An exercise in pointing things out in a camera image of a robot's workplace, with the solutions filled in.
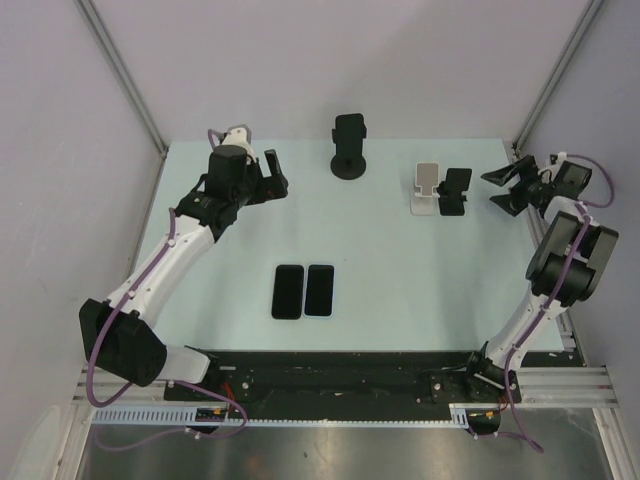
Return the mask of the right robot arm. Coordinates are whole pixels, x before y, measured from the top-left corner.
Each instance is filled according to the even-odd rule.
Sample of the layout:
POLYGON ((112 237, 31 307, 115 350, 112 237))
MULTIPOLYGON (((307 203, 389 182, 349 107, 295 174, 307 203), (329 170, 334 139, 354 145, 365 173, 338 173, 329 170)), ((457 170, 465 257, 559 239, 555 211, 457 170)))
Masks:
POLYGON ((469 399, 484 401, 494 392, 517 389, 515 371, 539 333, 598 286, 619 234, 594 220, 592 202, 581 197, 597 165, 587 156, 560 152, 545 167, 527 155, 483 174, 496 186, 516 182, 507 193, 492 196, 493 204, 513 217, 533 208, 547 230, 527 267, 529 287, 518 308, 468 360, 461 388, 469 399))

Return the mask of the black phone stand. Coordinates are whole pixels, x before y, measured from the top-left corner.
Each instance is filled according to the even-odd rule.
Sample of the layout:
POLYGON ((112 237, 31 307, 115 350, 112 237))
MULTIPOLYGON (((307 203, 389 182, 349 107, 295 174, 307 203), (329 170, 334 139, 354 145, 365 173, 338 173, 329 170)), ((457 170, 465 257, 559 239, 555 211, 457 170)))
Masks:
POLYGON ((472 170, 469 168, 449 168, 445 179, 436 188, 438 208, 441 216, 458 217, 465 214, 464 203, 469 190, 472 170))

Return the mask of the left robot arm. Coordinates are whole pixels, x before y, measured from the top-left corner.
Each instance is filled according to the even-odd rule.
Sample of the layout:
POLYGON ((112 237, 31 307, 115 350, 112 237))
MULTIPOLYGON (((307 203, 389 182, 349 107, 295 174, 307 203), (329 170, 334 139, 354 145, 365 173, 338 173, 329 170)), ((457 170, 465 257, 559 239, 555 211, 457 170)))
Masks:
POLYGON ((218 146, 208 170, 169 211, 169 227, 140 267, 102 301, 89 299, 79 311, 83 346, 92 369, 131 385, 156 380, 186 382, 197 398, 214 397, 221 376, 209 357, 193 348, 166 345, 154 332, 169 297, 194 263, 222 237, 245 206, 288 194, 275 150, 265 151, 269 172, 241 146, 218 146))

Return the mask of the black phone light blue case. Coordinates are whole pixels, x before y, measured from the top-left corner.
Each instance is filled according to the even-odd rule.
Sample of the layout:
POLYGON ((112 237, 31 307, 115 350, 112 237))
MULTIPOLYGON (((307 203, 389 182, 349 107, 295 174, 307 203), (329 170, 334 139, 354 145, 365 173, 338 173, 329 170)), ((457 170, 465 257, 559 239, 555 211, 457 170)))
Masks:
POLYGON ((332 265, 310 265, 307 271, 304 315, 328 318, 333 313, 335 270, 332 265))

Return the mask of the white phone stand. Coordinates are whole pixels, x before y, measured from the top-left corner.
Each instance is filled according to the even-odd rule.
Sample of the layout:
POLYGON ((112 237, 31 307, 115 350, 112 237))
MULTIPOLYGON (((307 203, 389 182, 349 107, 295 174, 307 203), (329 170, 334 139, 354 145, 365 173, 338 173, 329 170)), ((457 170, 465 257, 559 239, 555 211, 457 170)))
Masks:
POLYGON ((414 216, 435 216, 439 213, 440 171, 437 163, 416 164, 410 210, 414 216))

